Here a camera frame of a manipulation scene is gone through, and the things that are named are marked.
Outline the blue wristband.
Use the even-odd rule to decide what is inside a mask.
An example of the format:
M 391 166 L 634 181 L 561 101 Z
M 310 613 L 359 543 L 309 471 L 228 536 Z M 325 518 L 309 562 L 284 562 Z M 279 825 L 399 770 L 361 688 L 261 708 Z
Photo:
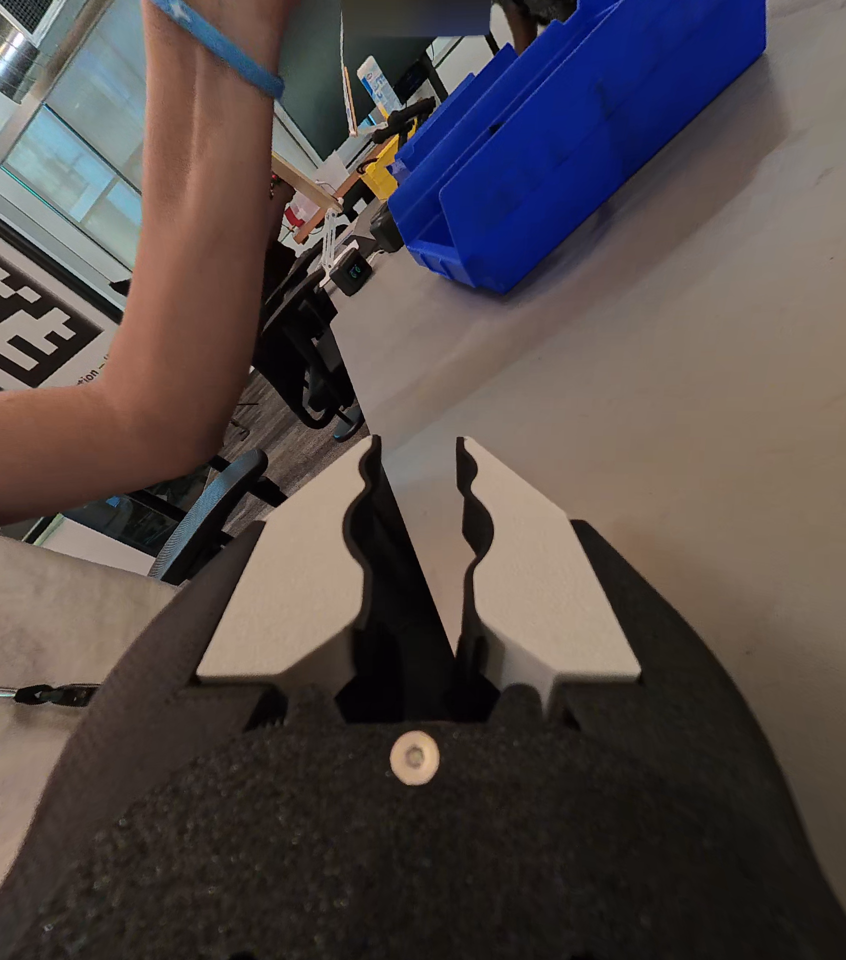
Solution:
M 183 1 L 150 1 L 151 6 L 166 15 L 200 46 L 229 67 L 244 82 L 278 103 L 285 92 L 283 78 L 255 61 L 238 44 Z

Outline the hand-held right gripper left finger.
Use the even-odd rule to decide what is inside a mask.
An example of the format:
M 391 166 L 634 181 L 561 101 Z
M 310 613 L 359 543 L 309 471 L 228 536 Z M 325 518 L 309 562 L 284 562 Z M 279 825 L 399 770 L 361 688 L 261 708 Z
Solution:
M 335 697 L 356 677 L 371 574 L 355 523 L 380 454 L 378 436 L 363 438 L 269 514 L 196 667 L 202 684 Z

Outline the black device with green display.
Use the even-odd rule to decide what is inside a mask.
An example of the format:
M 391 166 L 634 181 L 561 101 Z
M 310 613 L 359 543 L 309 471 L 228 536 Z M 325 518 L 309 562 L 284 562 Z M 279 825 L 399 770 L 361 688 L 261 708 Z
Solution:
M 358 246 L 345 249 L 330 270 L 330 281 L 345 297 L 356 296 L 373 275 L 372 266 Z

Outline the black screen with wooden frame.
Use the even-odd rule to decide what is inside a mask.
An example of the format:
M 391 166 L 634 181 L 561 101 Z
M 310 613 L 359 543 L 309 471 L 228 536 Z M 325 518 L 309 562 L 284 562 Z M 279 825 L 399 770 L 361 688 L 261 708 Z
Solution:
M 321 161 L 348 137 L 337 15 L 311 18 L 289 28 L 281 55 L 285 80 L 282 107 Z M 485 37 L 387 38 L 347 33 L 344 61 L 351 77 L 356 121 L 366 121 L 377 105 L 357 75 L 372 57 L 401 105 L 444 100 L 468 72 L 479 72 L 492 56 Z

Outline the black office chair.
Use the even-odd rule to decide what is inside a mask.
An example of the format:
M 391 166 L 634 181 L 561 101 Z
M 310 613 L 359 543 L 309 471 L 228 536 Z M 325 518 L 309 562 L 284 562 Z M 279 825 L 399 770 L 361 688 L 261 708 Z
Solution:
M 311 247 L 264 293 L 252 366 L 301 424 L 321 430 L 336 422 L 333 439 L 342 444 L 365 418 L 331 328 L 337 309 L 322 286 L 320 257 Z
M 251 449 L 234 462 L 214 457 L 211 466 L 217 470 L 216 477 L 179 519 L 147 572 L 150 579 L 171 586 L 192 580 L 234 540 L 225 525 L 245 496 L 271 508 L 287 500 L 266 475 L 269 457 L 264 450 Z

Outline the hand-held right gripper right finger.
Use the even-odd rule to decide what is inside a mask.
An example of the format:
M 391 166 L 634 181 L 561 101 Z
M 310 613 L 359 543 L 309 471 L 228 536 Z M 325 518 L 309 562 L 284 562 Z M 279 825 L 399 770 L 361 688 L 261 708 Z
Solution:
M 568 514 L 471 437 L 455 444 L 463 581 L 457 690 L 477 714 L 492 691 L 629 684 L 641 667 Z

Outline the grey desk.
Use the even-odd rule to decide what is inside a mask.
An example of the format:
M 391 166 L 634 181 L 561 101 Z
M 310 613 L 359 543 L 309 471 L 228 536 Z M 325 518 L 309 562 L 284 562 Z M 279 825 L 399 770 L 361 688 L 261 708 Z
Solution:
M 732 675 L 846 909 L 846 2 L 506 296 L 381 257 L 333 329 L 450 642 L 471 436 L 592 524 Z

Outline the silver air duct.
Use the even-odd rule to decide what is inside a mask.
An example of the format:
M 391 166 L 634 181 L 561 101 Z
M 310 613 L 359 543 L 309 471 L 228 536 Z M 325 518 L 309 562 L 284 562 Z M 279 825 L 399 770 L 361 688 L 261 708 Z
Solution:
M 0 94 L 21 104 L 45 66 L 51 1 L 0 1 Z

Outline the small yellow bin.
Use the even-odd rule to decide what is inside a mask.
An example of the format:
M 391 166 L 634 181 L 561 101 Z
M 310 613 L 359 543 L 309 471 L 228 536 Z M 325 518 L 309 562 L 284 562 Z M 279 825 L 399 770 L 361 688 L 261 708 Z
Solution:
M 399 186 L 412 174 L 411 168 L 397 154 L 407 145 L 417 131 L 412 126 L 408 134 L 388 138 L 373 156 L 357 165 L 357 174 L 363 183 L 380 200 L 387 201 Z

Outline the white screen stand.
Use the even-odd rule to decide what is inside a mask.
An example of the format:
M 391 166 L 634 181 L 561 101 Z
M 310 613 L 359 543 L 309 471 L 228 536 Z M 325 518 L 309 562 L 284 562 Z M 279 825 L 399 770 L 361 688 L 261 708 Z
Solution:
M 354 232 L 354 224 L 342 212 L 327 210 L 323 218 L 319 258 L 323 271 L 320 286 L 326 286 L 331 282 L 333 270 L 352 252 L 360 252 L 359 237 Z

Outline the white canister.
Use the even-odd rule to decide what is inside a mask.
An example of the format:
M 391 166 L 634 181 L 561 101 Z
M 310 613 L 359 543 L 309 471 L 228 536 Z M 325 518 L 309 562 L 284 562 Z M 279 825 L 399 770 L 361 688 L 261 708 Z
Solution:
M 402 109 L 402 102 L 373 55 L 358 66 L 357 78 L 383 116 L 389 117 Z

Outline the printed tag poster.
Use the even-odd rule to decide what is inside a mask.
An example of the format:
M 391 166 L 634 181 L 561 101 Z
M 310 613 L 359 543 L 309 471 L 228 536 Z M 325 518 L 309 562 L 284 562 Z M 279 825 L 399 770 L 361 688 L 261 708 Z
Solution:
M 120 309 L 0 219 L 0 391 L 99 379 Z

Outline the blue plastic bin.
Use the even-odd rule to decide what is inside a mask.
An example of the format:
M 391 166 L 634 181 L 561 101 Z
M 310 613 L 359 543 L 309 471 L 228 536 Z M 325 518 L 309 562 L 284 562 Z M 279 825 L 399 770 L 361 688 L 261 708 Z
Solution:
M 764 53 L 763 1 L 578 2 L 506 45 L 397 151 L 422 267 L 509 292 Z

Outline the person's pale clothing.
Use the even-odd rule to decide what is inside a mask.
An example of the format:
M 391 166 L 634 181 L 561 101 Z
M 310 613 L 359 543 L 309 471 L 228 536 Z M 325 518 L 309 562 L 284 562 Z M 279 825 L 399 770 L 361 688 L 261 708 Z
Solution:
M 0 687 L 102 682 L 176 591 L 0 535 Z M 80 719 L 0 702 L 0 885 Z

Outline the person's left forearm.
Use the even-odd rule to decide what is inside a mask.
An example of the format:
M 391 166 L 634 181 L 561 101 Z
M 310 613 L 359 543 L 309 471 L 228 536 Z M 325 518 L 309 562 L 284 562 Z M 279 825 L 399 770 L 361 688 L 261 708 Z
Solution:
M 0 392 L 0 526 L 193 472 L 244 390 L 273 228 L 274 100 L 141 2 L 141 238 L 98 378 Z

